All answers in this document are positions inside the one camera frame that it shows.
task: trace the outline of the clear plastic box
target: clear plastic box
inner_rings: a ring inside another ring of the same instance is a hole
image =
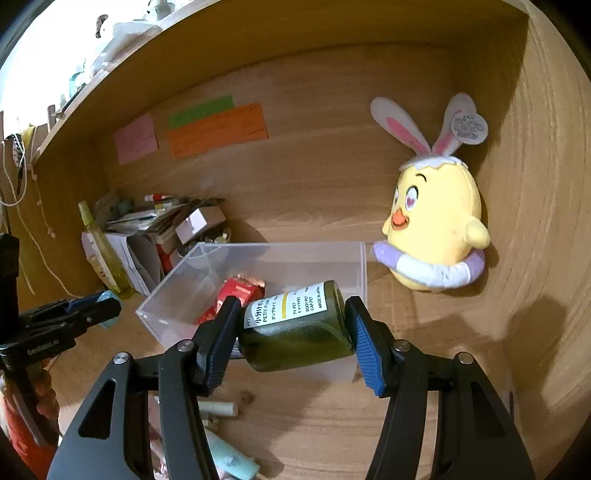
[[[197,244],[136,311],[163,347],[191,338],[195,321],[214,302],[223,282],[235,274],[265,281],[272,296],[324,280],[336,280],[343,298],[366,302],[363,242]],[[297,369],[328,380],[353,378],[355,357]]]

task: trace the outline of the plush toy eye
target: plush toy eye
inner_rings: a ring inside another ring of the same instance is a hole
[[[407,197],[406,197],[406,208],[408,211],[414,208],[414,205],[417,203],[418,200],[418,188],[415,186],[410,187],[407,190]]]

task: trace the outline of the metal bolt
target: metal bolt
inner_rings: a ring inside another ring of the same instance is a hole
[[[398,352],[408,352],[410,350],[410,343],[406,340],[396,340],[394,342],[394,349]]]
[[[181,340],[177,343],[177,349],[179,352],[188,352],[193,349],[194,345],[192,340]]]
[[[119,352],[117,355],[113,357],[113,361],[117,365],[124,364],[127,360],[129,360],[129,353],[127,352]]]
[[[474,361],[474,357],[470,355],[468,352],[460,352],[457,356],[460,363],[464,365],[470,365]]]

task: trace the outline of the red sleeve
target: red sleeve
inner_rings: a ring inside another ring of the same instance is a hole
[[[45,480],[53,456],[56,454],[56,447],[39,447],[35,443],[31,432],[29,432],[29,429],[20,415],[13,413],[12,410],[4,404],[4,401],[5,400],[2,399],[0,408],[4,408],[4,411],[6,412],[12,447],[32,470],[35,476],[39,480]]]

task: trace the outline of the yellow chick plush toy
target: yellow chick plush toy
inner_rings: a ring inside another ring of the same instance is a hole
[[[371,114],[417,156],[405,163],[382,232],[374,244],[378,261],[413,290],[440,291],[473,282],[484,270],[482,249],[490,237],[480,221],[480,194],[464,162],[452,154],[462,143],[477,144],[488,127],[465,93],[447,106],[441,134],[431,149],[411,117],[386,98]]]

